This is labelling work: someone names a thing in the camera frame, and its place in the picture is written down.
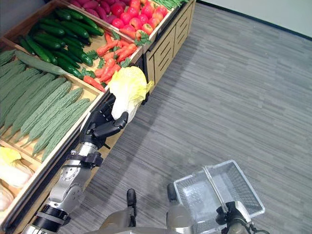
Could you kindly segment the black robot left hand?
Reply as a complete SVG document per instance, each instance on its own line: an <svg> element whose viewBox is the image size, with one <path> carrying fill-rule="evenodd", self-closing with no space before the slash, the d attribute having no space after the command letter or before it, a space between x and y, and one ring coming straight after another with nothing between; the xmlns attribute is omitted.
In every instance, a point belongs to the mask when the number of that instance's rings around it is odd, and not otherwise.
<svg viewBox="0 0 312 234"><path fill-rule="evenodd" d="M113 106L116 104L116 97L110 94L108 98L88 113L81 126L79 134L80 143L91 143L98 149L107 145L106 138L119 133L128 123L128 112L122 112L118 118L113 117Z"/></svg>

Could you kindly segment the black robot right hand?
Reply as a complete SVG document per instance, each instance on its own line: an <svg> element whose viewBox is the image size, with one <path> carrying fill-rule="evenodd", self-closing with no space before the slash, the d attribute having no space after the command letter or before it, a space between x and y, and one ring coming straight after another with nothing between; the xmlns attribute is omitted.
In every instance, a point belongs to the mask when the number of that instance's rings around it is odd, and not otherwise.
<svg viewBox="0 0 312 234"><path fill-rule="evenodd" d="M227 212L224 212L222 207L217 208L217 217L216 217L216 223L218 225L225 225L229 224L234 221L234 219L240 218L240 212L236 208L235 202L227 202L225 203L225 206L228 208Z"/></svg>

